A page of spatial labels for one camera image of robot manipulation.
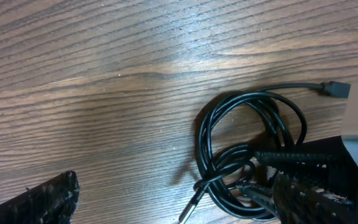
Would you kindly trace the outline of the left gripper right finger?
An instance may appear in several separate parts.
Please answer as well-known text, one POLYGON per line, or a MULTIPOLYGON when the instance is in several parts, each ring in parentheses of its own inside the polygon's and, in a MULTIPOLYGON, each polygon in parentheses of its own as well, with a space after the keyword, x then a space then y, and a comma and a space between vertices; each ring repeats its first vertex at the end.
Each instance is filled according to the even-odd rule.
POLYGON ((278 175, 272 187, 278 219, 286 224, 349 224, 353 216, 348 209, 317 192, 278 175))

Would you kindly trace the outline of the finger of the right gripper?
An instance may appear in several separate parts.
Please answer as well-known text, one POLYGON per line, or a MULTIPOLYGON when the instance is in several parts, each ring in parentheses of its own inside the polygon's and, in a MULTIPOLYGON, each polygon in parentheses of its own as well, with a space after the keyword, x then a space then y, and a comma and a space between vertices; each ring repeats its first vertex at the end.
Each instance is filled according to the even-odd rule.
POLYGON ((273 201, 272 189, 250 182, 238 182, 236 187, 251 200, 266 209, 275 218, 278 218, 277 208, 273 201))
POLYGON ((276 169, 302 167, 304 169, 328 169, 346 167, 347 159, 332 154, 256 151, 254 157, 262 164, 276 169))

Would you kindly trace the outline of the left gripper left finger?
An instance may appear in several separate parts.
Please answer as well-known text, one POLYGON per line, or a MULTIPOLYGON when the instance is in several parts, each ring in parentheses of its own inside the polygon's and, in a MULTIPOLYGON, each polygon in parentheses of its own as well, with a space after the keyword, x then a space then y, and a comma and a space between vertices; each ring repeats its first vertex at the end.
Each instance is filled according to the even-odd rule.
POLYGON ((76 172, 68 170, 0 204, 0 224, 70 224, 79 194, 76 172))

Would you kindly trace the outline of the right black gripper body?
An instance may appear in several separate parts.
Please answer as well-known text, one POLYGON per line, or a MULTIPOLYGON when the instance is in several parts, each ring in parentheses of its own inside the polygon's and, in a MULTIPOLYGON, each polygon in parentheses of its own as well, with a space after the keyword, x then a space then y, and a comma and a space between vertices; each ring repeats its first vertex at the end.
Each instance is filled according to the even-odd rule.
POLYGON ((312 208, 315 216, 326 215, 329 223, 358 223, 358 167, 347 151, 342 138, 334 136, 306 142, 296 147, 305 155, 307 166, 315 165, 307 173, 319 180, 321 188, 343 197, 330 199, 314 194, 312 208))

